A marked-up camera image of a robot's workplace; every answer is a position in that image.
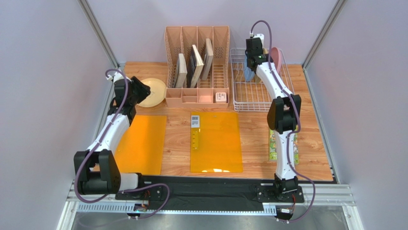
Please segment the yellow bear plate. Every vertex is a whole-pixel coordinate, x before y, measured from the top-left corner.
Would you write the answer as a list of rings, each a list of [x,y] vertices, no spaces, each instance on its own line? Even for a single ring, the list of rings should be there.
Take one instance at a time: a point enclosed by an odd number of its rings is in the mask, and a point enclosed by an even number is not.
[[[166,84],[157,78],[147,78],[141,81],[143,84],[150,87],[150,95],[138,105],[144,108],[154,107],[159,105],[166,95]]]

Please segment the blue plate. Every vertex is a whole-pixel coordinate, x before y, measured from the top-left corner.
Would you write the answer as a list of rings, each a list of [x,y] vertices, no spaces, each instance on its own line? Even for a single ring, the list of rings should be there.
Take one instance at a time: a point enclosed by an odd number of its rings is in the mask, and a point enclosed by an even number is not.
[[[244,79],[245,82],[250,82],[255,76],[255,73],[252,69],[248,66],[248,57],[244,56]]]

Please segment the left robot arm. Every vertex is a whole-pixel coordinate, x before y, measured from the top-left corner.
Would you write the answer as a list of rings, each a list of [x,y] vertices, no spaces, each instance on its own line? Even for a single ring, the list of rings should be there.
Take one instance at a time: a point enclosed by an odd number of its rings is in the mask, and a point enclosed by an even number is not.
[[[135,76],[115,78],[115,97],[107,121],[97,139],[85,151],[74,156],[75,191],[78,195],[116,194],[137,189],[139,173],[121,173],[114,153],[136,115],[135,105],[150,95],[150,87]]]

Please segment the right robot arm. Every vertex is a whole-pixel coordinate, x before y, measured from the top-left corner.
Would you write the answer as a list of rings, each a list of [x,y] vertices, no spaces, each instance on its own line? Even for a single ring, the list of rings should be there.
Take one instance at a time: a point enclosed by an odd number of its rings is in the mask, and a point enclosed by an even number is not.
[[[247,67],[262,80],[272,97],[267,123],[275,136],[277,168],[273,187],[268,193],[279,201],[292,200],[298,191],[298,178],[294,171],[294,140],[301,97],[292,94],[285,86],[271,55],[264,53],[262,34],[246,40],[245,54]]]

